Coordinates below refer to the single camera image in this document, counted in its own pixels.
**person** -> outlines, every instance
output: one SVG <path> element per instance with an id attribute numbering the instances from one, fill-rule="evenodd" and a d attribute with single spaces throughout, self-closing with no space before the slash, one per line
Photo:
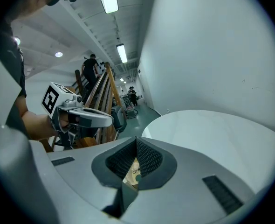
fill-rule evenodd
<path id="1" fill-rule="evenodd" d="M 100 74 L 97 71 L 97 65 L 98 65 L 98 63 L 96 60 L 96 56 L 94 54 L 92 54 L 90 56 L 90 59 L 86 60 L 82 64 L 82 74 L 81 75 L 82 76 L 84 75 L 88 81 L 86 88 L 89 90 L 89 92 L 88 92 L 86 98 L 89 97 L 90 93 L 92 92 L 92 90 L 97 82 L 95 74 L 97 77 L 100 77 Z"/>
<path id="2" fill-rule="evenodd" d="M 138 103 L 137 103 L 137 98 L 136 98 L 136 94 L 137 94 L 137 93 L 134 91 L 133 88 L 134 88 L 134 87 L 131 86 L 131 87 L 129 88 L 128 93 L 130 94 L 131 102 L 133 103 L 133 105 L 134 105 L 134 106 L 137 106 L 137 105 L 138 105 Z"/>
<path id="3" fill-rule="evenodd" d="M 6 125 L 24 133 L 29 139 L 42 140 L 57 135 L 48 115 L 36 115 L 28 110 L 26 103 L 25 75 L 22 50 L 14 40 L 11 22 L 28 17 L 45 5 L 52 6 L 59 0 L 18 0 L 0 23 L 0 61 L 13 79 L 21 86 Z M 60 114 L 62 127 L 68 125 L 68 114 Z"/>

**hallway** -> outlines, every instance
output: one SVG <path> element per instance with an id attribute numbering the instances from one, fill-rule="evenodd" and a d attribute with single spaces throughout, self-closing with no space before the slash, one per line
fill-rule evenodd
<path id="1" fill-rule="evenodd" d="M 136 118 L 127 119 L 127 127 L 120 133 L 119 139 L 132 136 L 142 136 L 144 129 L 159 115 L 146 104 L 134 107 L 138 114 Z"/>

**green floor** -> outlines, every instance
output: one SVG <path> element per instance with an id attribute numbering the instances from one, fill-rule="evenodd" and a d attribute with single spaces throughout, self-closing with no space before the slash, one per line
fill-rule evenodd
<path id="1" fill-rule="evenodd" d="M 127 127 L 120 133 L 119 139 L 132 136 L 142 136 L 144 129 L 159 115 L 146 104 L 134 107 L 138 111 L 135 118 L 127 119 Z"/>

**round white surface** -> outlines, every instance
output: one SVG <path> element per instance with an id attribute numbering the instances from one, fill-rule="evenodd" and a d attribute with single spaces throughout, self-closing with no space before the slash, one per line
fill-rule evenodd
<path id="1" fill-rule="evenodd" d="M 151 122 L 142 137 L 203 153 L 255 193 L 275 178 L 275 132 L 248 119 L 213 111 L 178 111 Z"/>

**ceiling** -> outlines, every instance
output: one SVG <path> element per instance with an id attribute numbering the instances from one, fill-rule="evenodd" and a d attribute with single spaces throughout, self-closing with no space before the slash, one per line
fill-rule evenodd
<path id="1" fill-rule="evenodd" d="M 117 12 L 106 14 L 101 0 L 61 0 L 13 22 L 14 35 L 21 40 L 27 77 L 94 53 L 99 61 L 111 64 L 117 77 L 133 81 L 143 0 L 118 0 L 118 5 Z M 122 64 L 116 49 L 120 43 L 125 46 L 126 64 Z M 60 58 L 55 57 L 58 51 L 63 53 Z"/>

